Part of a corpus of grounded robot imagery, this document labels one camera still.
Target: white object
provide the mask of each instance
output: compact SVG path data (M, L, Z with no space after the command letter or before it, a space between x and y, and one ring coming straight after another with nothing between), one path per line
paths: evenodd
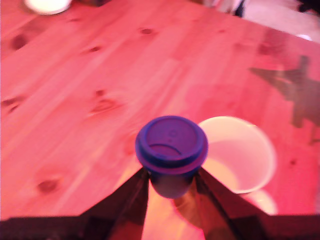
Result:
M296 35L296 36L299 37L299 38L305 39L305 40L312 41L311 37L309 37L308 35L299 34L299 35Z
M231 116L212 117L199 126L209 143L203 168L232 192L246 194L249 202L275 214L268 194L248 194L263 188L275 173L276 152L269 138L252 123Z
M61 13L70 7L72 0L24 0L25 5L40 15Z

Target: travel mug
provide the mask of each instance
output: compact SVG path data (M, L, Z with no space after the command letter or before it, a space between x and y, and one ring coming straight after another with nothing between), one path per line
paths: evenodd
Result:
M176 199L188 191L207 158L208 140L194 122L180 116L162 116L140 130L135 151L155 191Z

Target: wood grain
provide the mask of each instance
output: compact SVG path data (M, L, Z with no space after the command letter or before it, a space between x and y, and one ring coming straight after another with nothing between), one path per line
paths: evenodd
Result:
M1 37L15 31L37 15L29 10L22 0L3 1L1 3Z
M2 6L7 19L19 15L13 2ZM294 102L266 78L289 83L284 71L307 56L308 79L320 82L319 45L184 0L76 2L32 16L1 23L2 218L80 214L141 167L135 137L163 115L257 125L276 148L265 190L279 213L315 212L318 126L292 125ZM143 239L204 238L172 200L149 191Z

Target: blue lid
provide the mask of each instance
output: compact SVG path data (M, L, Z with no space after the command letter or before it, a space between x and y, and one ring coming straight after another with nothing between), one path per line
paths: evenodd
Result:
M150 171L183 174L198 169L208 153L208 140L194 122L162 116L145 125L136 137L136 155Z

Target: cup rim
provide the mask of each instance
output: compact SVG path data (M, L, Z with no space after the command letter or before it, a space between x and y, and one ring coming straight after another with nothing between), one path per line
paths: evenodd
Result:
M276 150L274 148L274 145L272 144L271 140L269 139L269 137L267 136L267 134L265 134L258 126L254 125L253 123L244 120L242 118L238 118L235 116L214 116L214 117L210 117L208 119L203 120L202 122L200 122L198 125L199 127L202 128L202 130L206 133L205 129L204 129L204 125L208 124L209 122L212 121L216 121L216 120L223 120L223 119L228 119L234 122L238 122L243 124L246 127L249 127L251 129L251 131L256 134L256 136L263 142L263 144L266 146L267 151L269 152L269 156L268 159L270 161L270 167L267 171L267 173L265 174L265 177L262 179L262 181L260 181L259 184L257 184L256 186L249 188L249 189L240 189L240 190L234 190L234 189L230 189L230 191L232 191L235 194L247 194L247 193L251 193L254 192L256 190L259 190L261 188L263 188L265 185L267 185L270 180L272 179L272 177L275 174L276 168L277 168L277 161L276 161Z

